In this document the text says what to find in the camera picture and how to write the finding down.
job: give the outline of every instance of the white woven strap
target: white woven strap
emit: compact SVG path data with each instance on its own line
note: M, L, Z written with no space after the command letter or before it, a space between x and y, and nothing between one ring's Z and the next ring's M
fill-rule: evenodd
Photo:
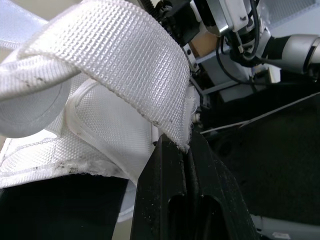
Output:
M85 0L50 21L18 58L0 67L0 100L52 87L81 71L131 104L181 149L189 148L188 62L141 8L124 0Z

